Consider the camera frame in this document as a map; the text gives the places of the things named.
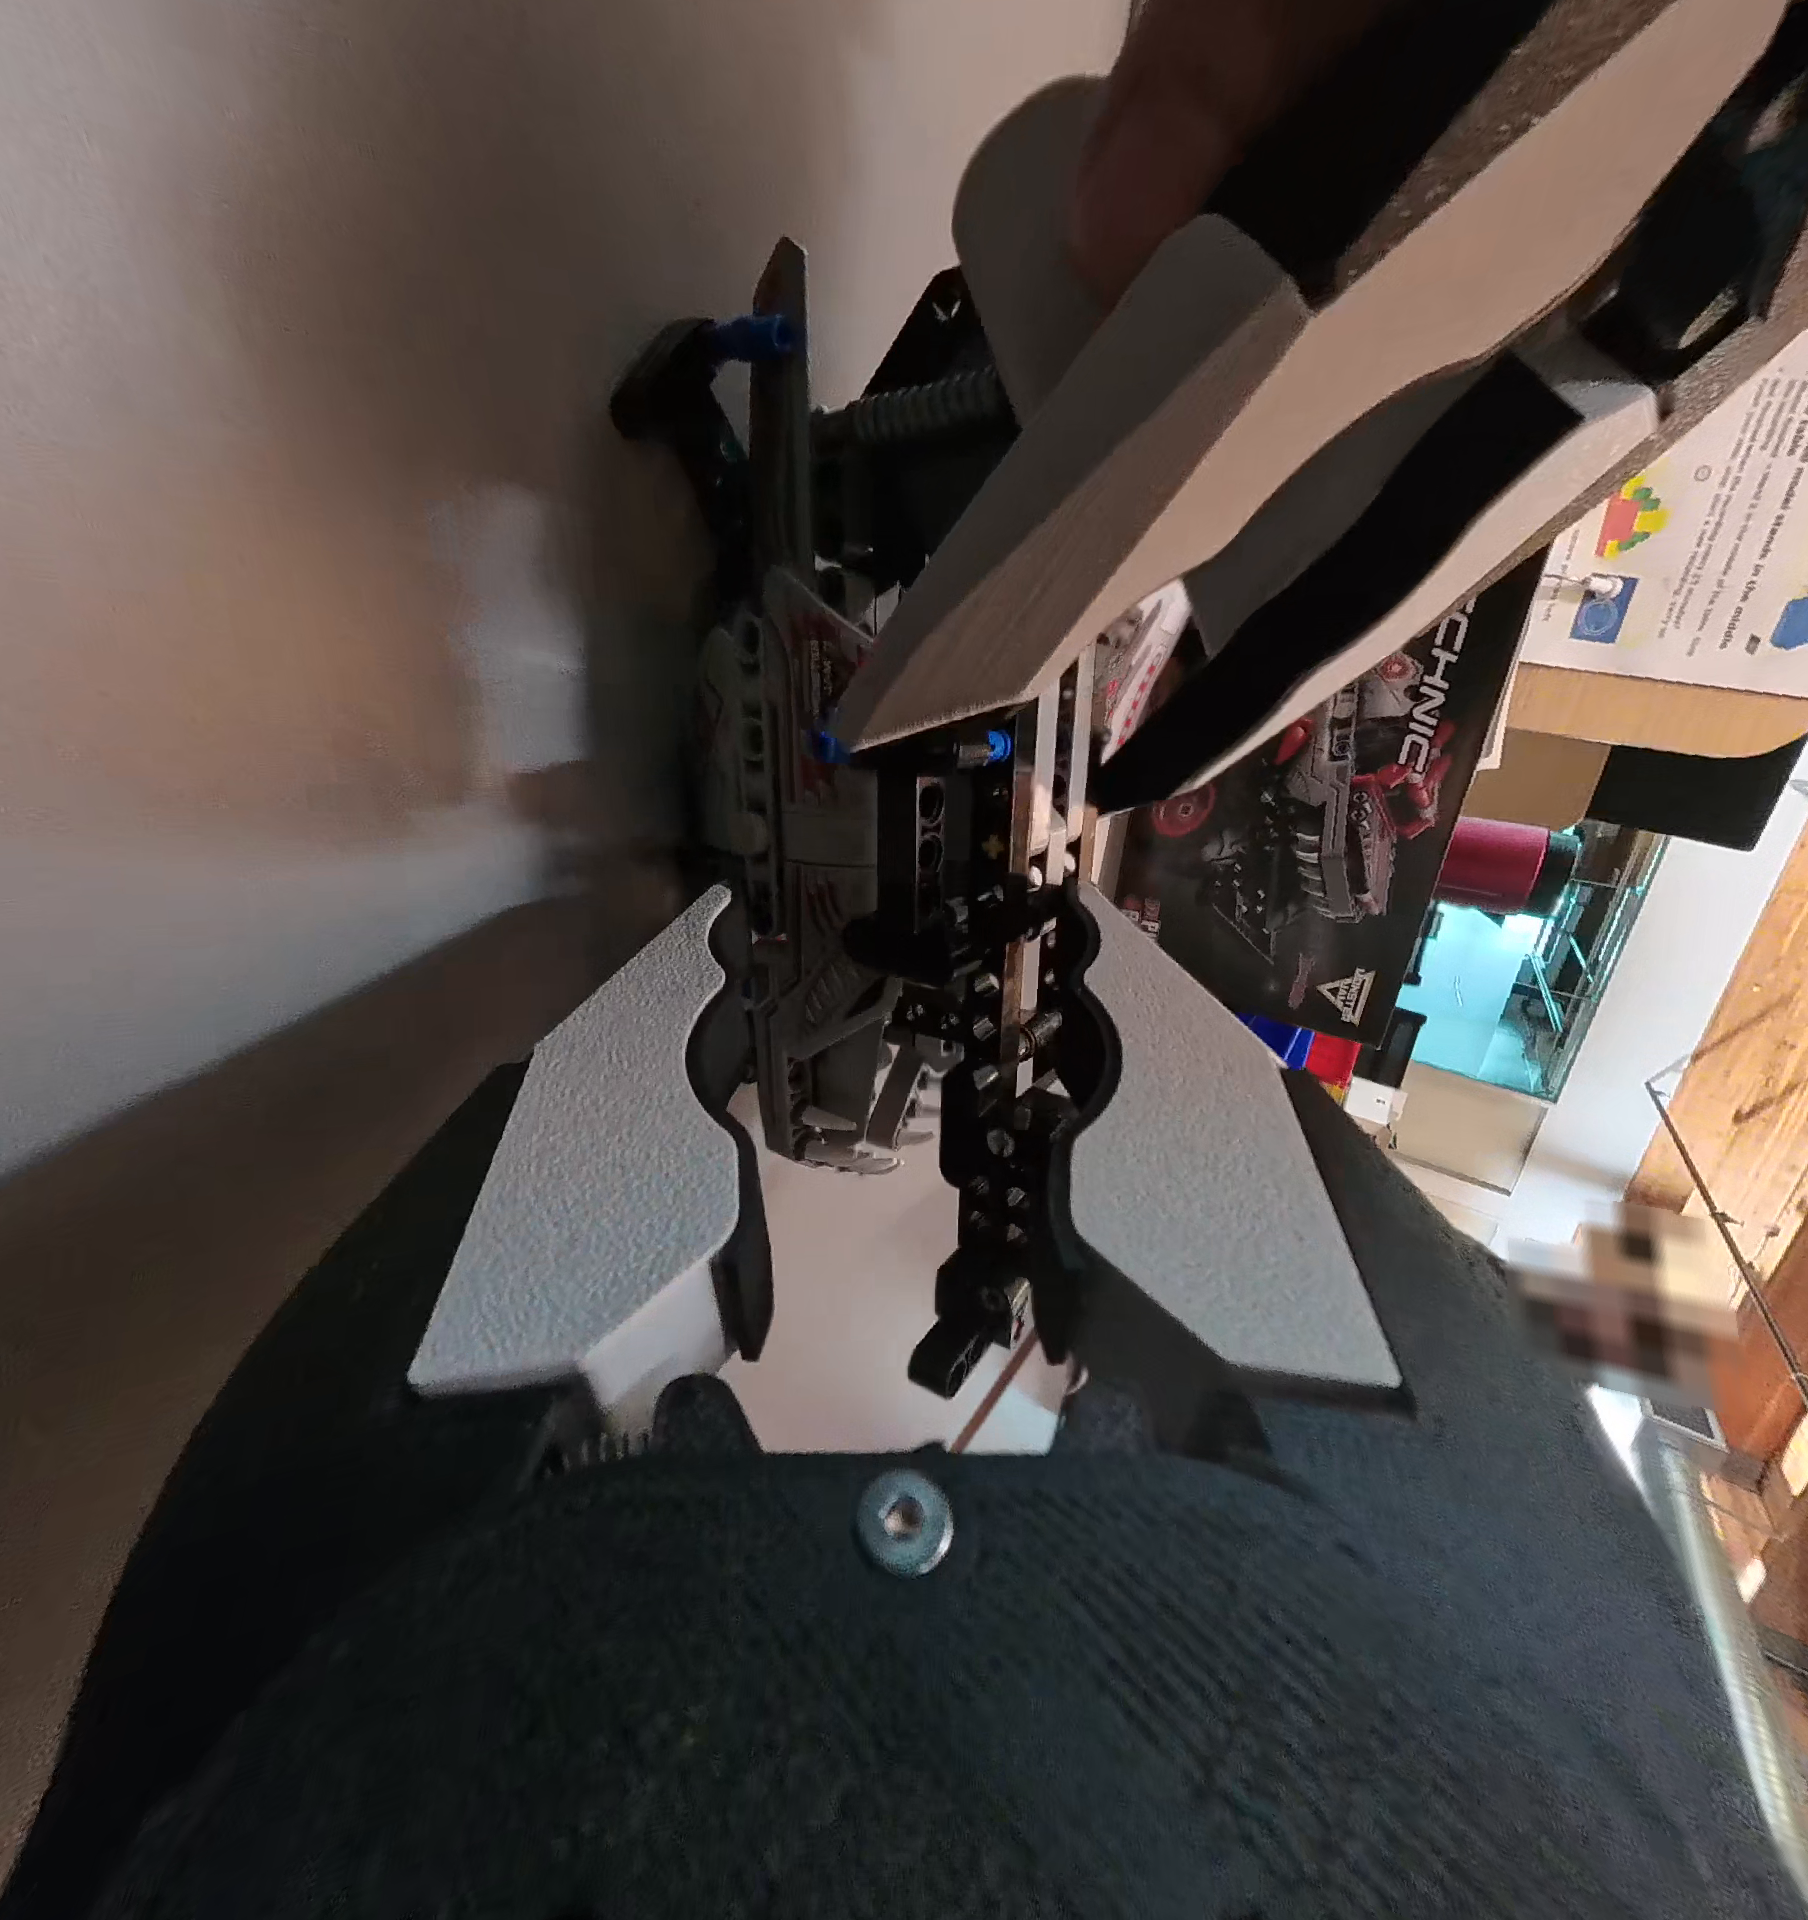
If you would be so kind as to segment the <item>white printed instruction sheet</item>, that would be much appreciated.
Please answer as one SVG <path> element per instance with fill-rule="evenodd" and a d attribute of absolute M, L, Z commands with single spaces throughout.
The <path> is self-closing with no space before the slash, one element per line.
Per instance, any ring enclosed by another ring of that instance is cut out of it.
<path fill-rule="evenodd" d="M 1808 699 L 1808 330 L 1565 529 L 1520 660 Z"/>

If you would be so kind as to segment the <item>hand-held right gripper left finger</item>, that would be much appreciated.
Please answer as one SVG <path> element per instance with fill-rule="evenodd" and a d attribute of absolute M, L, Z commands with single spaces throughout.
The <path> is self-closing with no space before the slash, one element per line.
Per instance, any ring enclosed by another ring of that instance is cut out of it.
<path fill-rule="evenodd" d="M 773 1244 L 730 1100 L 744 906 L 712 885 L 531 1053 L 413 1355 L 418 1396 L 657 1396 L 763 1355 Z"/>

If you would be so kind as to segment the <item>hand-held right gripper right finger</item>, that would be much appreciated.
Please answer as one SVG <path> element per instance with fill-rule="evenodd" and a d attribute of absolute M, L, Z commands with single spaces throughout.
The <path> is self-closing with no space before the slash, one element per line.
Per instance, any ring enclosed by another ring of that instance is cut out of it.
<path fill-rule="evenodd" d="M 1156 1442 L 1237 1411 L 1410 1411 L 1276 1053 L 1102 894 L 1081 899 L 1099 1080 L 1061 1141 L 1062 1344 Z"/>

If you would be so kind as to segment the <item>grey black toy brick model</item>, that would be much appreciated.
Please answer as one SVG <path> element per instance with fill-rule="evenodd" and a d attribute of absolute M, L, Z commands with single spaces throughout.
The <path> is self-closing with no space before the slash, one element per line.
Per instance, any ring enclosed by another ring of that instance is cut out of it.
<path fill-rule="evenodd" d="M 908 1374 L 951 1398 L 992 1347 L 1076 1340 L 1073 1143 L 1115 1097 L 1090 993 L 1116 666 L 1168 648 L 1162 594 L 1032 699 L 852 749 L 837 715 L 902 590 L 1015 439 L 961 268 L 933 275 L 862 393 L 814 406 L 805 255 L 778 239 L 745 317 L 694 325 L 700 505 L 720 543 L 708 836 L 735 878 L 765 1143 L 892 1168 L 928 1096 L 956 1246 Z"/>

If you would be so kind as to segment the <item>black panel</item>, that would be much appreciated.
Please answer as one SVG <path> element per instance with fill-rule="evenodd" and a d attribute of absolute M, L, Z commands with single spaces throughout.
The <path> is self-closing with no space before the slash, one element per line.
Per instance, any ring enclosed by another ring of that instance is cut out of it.
<path fill-rule="evenodd" d="M 1586 817 L 1613 829 L 1751 851 L 1806 745 L 1803 733 L 1757 757 L 1613 748 Z"/>

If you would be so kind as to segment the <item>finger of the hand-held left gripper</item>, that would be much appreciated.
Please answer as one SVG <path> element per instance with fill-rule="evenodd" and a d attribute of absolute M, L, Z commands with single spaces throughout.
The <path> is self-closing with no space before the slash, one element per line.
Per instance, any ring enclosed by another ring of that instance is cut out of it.
<path fill-rule="evenodd" d="M 1255 396 L 1166 512 L 1204 666 L 1095 770 L 1102 812 L 1235 765 L 1440 625 L 1658 423 L 1653 391 L 1593 353 L 1506 353 L 1420 379 L 1317 449 L 1331 410 L 1289 379 Z"/>
<path fill-rule="evenodd" d="M 1141 543 L 1306 324 L 1237 227 L 1204 212 L 1172 233 L 902 595 L 844 695 L 844 745 L 1035 699 L 1149 591 Z"/>

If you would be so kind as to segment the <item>black toy set box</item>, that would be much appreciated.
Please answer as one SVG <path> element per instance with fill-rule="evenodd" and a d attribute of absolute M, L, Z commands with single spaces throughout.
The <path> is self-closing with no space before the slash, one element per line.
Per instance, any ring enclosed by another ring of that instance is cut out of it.
<path fill-rule="evenodd" d="M 1542 568 L 1513 566 L 1225 772 L 1130 810 L 1109 896 L 1231 1013 L 1374 1044 Z"/>

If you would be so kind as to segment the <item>magenta container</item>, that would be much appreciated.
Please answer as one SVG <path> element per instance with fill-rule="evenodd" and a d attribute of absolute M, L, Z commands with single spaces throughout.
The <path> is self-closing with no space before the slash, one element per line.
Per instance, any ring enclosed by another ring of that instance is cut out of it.
<path fill-rule="evenodd" d="M 1460 817 L 1432 898 L 1492 914 L 1529 914 L 1552 850 L 1552 829 Z"/>

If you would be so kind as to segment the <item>person's left hand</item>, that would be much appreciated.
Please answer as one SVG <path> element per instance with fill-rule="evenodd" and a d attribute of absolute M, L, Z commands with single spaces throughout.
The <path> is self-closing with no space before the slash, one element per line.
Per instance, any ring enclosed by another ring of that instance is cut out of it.
<path fill-rule="evenodd" d="M 1199 212 L 1295 97 L 1315 57 L 1275 3 L 1149 3 L 1084 139 L 1067 239 L 1085 287 L 1112 303 Z"/>

